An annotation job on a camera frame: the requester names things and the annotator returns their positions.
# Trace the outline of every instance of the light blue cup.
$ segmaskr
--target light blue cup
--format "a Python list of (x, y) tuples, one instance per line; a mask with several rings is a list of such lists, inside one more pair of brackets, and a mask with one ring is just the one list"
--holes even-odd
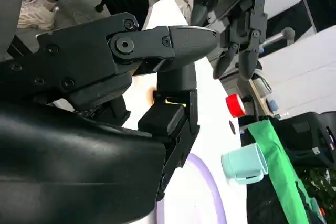
[(257, 143), (223, 155), (222, 168), (227, 178), (242, 185), (259, 182), (268, 174), (265, 157)]

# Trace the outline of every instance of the purple ring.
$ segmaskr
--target purple ring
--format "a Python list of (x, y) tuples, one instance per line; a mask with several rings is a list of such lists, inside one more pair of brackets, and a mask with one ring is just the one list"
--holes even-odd
[[(186, 162), (187, 163), (190, 162), (193, 165), (195, 165), (198, 168), (198, 170), (201, 172), (202, 176), (205, 178), (211, 190), (212, 196), (215, 200), (218, 224), (226, 224), (227, 222), (226, 222), (226, 216), (225, 216), (222, 198), (219, 193), (216, 181), (214, 177), (212, 176), (209, 168), (197, 155), (192, 154), (192, 153), (189, 154)], [(164, 200), (159, 201), (157, 204), (156, 221), (157, 221), (157, 224), (164, 224)]]

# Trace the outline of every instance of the white sneaker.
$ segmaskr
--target white sneaker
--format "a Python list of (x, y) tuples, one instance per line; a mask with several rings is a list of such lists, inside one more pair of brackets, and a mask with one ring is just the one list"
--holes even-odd
[(51, 30), (54, 26), (57, 7), (49, 11), (38, 0), (23, 0), (17, 28), (35, 27)]

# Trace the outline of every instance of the green fabric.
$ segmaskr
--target green fabric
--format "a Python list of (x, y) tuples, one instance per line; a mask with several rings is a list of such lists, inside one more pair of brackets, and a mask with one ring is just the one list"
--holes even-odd
[(308, 224), (308, 218), (296, 187), (305, 194), (310, 208), (311, 203), (302, 181), (298, 178), (272, 124), (261, 121), (249, 126), (249, 131), (259, 144), (268, 166), (269, 177), (280, 200), (289, 224)]

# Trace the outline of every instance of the black plastic cover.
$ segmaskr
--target black plastic cover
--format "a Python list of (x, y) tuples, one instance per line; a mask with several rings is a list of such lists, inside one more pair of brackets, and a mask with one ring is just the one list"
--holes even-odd
[(0, 102), (0, 223), (128, 223), (154, 209), (165, 148), (148, 133)]

